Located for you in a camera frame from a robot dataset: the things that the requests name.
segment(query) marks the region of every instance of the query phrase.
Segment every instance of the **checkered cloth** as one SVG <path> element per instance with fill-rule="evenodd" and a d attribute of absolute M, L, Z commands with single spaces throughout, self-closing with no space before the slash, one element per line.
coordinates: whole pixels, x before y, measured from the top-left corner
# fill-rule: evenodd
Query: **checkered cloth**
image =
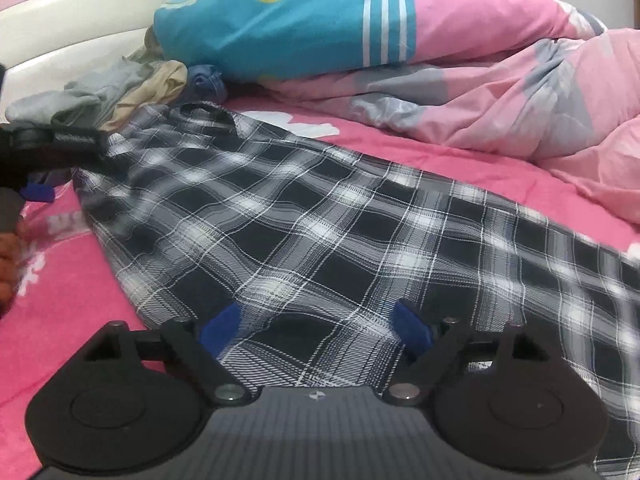
<path fill-rule="evenodd" d="M 76 187 L 148 326 L 236 300 L 219 355 L 252 387 L 377 392 L 407 298 L 480 330 L 535 322 L 606 402 L 596 468 L 640 477 L 640 273 L 619 253 L 473 186 L 303 139 L 212 104 L 145 107 Z"/>

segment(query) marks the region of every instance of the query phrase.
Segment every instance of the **cream leather headboard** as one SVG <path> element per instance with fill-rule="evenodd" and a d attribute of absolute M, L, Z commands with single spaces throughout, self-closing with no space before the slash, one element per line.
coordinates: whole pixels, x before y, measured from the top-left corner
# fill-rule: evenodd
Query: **cream leather headboard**
<path fill-rule="evenodd" d="M 0 120 L 12 101 L 60 89 L 132 54 L 165 1 L 28 0 L 0 11 L 0 60 L 9 69 Z"/>

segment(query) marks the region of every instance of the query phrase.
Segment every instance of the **tan garment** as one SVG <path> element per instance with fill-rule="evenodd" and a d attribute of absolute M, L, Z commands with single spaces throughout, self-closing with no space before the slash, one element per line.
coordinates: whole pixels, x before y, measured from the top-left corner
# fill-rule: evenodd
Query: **tan garment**
<path fill-rule="evenodd" d="M 111 120 L 100 129 L 105 132 L 121 127 L 140 105 L 164 104 L 172 101 L 187 84 L 187 67 L 179 61 L 167 61 L 156 68 L 153 75 L 127 93 L 113 110 Z"/>

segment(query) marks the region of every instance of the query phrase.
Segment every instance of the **plaid shirt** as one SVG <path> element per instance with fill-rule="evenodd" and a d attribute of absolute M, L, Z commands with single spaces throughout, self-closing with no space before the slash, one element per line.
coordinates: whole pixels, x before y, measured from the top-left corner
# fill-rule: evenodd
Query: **plaid shirt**
<path fill-rule="evenodd" d="M 143 107 L 81 203 L 148 326 L 212 319 L 251 387 L 381 392 L 402 357 L 394 302 L 480 330 L 535 322 L 605 401 L 605 478 L 640 477 L 640 273 L 618 252 L 481 189 L 227 112 Z"/>

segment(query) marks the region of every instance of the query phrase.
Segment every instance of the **white stripe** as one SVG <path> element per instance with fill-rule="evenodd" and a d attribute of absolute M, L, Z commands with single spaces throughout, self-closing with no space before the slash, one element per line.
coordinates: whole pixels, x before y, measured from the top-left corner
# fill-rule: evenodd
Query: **white stripe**
<path fill-rule="evenodd" d="M 362 66 L 371 65 L 369 54 L 371 34 L 371 0 L 364 0 L 364 10 L 362 11 Z"/>
<path fill-rule="evenodd" d="M 389 0 L 382 0 L 380 20 L 380 63 L 385 65 L 389 62 Z"/>
<path fill-rule="evenodd" d="M 406 0 L 399 0 L 400 3 L 400 41 L 399 41 L 399 55 L 398 55 L 398 60 L 399 61 L 406 61 L 406 51 L 407 51 L 407 44 L 406 44 Z"/>

